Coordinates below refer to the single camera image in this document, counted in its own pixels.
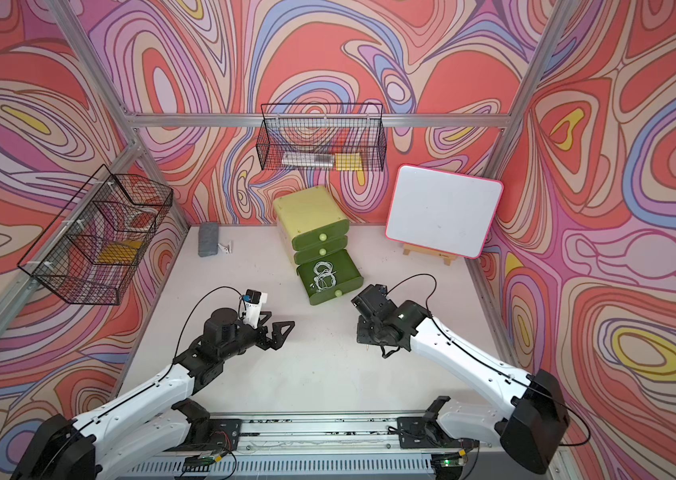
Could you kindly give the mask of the green circuit board right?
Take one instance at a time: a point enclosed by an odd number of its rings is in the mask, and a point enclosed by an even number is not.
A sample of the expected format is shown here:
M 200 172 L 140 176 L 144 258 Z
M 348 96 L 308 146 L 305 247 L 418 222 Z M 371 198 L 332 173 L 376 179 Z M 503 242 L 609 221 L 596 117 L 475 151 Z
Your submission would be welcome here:
M 440 468 L 457 468 L 465 466 L 469 461 L 468 453 L 447 453 L 434 455 L 433 464 Z

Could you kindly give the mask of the yellow item in basket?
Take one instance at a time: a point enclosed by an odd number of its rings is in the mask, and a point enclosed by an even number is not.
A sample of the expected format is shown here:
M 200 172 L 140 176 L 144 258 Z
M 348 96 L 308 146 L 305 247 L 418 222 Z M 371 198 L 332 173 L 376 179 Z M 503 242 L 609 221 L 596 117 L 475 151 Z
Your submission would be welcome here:
M 364 169 L 360 153 L 336 153 L 334 168 L 337 171 L 361 171 Z
M 143 243 L 136 240 L 105 243 L 96 254 L 95 260 L 101 265 L 134 265 Z

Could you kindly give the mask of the grey whiteboard eraser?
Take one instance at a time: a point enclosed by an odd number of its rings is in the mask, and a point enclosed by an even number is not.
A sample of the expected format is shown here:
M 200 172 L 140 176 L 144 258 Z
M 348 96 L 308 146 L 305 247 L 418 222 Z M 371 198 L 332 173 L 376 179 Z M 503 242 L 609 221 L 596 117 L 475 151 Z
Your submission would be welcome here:
M 211 257 L 219 251 L 219 224 L 205 222 L 198 227 L 198 256 Z

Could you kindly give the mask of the small white clip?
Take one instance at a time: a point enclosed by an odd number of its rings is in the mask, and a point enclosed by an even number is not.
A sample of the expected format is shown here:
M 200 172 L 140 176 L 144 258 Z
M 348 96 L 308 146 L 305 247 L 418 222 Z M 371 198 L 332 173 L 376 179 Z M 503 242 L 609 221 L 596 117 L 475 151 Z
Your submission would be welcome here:
M 233 253 L 233 243 L 229 242 L 228 244 L 219 243 L 218 248 L 223 251 L 225 254 Z

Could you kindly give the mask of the green circuit board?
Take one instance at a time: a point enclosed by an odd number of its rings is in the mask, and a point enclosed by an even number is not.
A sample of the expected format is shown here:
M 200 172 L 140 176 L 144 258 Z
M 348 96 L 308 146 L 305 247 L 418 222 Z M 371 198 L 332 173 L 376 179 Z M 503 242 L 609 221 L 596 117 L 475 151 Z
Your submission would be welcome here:
M 221 454 L 187 457 L 183 463 L 182 471 L 199 471 L 200 469 L 210 467 L 223 459 L 224 456 Z
M 447 453 L 434 455 L 433 464 L 440 468 L 457 468 L 465 466 L 469 461 L 468 453 Z

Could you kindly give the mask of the green circuit board left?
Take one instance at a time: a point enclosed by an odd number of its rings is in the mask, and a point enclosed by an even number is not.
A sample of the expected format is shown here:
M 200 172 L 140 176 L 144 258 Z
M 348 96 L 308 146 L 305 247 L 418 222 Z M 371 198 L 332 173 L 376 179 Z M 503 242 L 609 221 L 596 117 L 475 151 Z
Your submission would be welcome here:
M 182 471 L 199 471 L 200 469 L 210 467 L 223 459 L 224 456 L 221 454 L 187 457 L 183 463 Z

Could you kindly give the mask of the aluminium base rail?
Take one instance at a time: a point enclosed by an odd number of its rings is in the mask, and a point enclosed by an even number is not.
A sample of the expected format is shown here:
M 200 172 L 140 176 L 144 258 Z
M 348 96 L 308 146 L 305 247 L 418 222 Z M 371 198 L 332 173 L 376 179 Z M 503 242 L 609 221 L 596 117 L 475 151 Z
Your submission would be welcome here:
M 401 417 L 382 414 L 214 416 L 193 426 L 186 440 L 132 467 L 116 479 L 564 479 L 553 460 L 534 474 L 498 443 L 466 452 L 456 448 L 404 449 L 394 429 Z M 440 468 L 432 457 L 468 453 L 463 467 Z M 199 471 L 183 472 L 191 456 L 224 459 Z

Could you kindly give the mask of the pink framed whiteboard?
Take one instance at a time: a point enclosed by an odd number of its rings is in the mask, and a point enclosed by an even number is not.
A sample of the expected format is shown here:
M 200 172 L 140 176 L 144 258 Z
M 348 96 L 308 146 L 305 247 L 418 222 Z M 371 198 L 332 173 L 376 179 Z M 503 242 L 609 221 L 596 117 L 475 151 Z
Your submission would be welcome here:
M 503 192 L 498 180 L 404 165 L 397 173 L 385 235 L 475 259 L 482 253 Z

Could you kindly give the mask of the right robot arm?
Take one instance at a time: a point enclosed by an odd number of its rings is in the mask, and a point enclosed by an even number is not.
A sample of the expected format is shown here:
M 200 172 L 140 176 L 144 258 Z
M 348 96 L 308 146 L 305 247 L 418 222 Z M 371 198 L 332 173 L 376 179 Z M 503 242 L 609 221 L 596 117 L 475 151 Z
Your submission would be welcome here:
M 498 443 L 526 470 L 548 472 L 571 423 L 571 410 L 552 373 L 529 373 L 489 355 L 426 307 L 412 300 L 396 305 L 384 285 L 369 285 L 352 303 L 359 312 L 359 343 L 380 347 L 384 358 L 401 350 L 427 358 L 489 403 L 483 408 L 438 397 L 423 415 L 398 419 L 394 431 L 402 448 L 469 452 Z

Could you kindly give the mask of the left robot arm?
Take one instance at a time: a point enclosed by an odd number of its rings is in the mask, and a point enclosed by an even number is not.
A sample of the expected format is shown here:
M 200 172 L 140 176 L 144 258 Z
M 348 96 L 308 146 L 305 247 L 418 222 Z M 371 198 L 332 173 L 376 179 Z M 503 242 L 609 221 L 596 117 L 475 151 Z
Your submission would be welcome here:
M 295 324 L 263 311 L 250 325 L 233 308 L 206 320 L 203 332 L 153 378 L 72 419 L 44 421 L 12 473 L 14 479 L 116 479 L 150 457 L 182 444 L 207 412 L 192 396 L 210 385 L 227 360 L 257 347 L 280 349 Z

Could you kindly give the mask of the yellow item in back basket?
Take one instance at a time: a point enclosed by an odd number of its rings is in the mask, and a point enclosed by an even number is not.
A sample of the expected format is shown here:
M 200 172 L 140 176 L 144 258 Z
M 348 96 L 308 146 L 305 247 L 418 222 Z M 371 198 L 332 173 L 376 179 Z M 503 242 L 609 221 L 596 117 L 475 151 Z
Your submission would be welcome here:
M 360 153 L 336 153 L 334 168 L 337 171 L 361 171 L 364 169 Z

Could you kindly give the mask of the wooden whiteboard easel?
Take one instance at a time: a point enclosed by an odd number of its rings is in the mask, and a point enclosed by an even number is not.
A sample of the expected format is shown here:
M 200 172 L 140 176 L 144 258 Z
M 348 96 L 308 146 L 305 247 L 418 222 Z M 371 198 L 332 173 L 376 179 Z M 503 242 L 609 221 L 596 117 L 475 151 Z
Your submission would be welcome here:
M 424 254 L 432 257 L 436 257 L 441 259 L 447 266 L 450 266 L 454 261 L 458 260 L 460 258 L 459 255 L 456 254 L 451 254 L 435 249 L 430 249 L 426 247 L 421 247 L 417 245 L 412 245 L 412 244 L 403 244 L 403 254 L 406 256 L 409 256 L 411 253 L 419 253 L 419 254 Z

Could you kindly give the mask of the green yellow drawer cabinet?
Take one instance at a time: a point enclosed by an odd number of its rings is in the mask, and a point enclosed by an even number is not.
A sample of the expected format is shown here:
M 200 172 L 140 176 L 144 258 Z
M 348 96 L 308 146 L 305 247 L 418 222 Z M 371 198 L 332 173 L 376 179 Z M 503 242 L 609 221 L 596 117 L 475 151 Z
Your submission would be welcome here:
M 287 194 L 273 206 L 310 305 L 338 299 L 363 286 L 364 277 L 347 250 L 350 220 L 326 187 Z M 313 268 L 319 261 L 331 262 L 337 279 L 334 288 L 321 292 L 312 286 Z

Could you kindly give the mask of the yellow item in left basket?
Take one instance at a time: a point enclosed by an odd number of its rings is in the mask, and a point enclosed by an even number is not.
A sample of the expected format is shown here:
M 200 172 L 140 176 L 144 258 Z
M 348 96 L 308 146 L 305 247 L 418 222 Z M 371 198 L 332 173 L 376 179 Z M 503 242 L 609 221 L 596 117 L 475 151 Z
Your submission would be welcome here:
M 96 254 L 95 260 L 101 265 L 134 265 L 143 243 L 136 240 L 105 243 Z

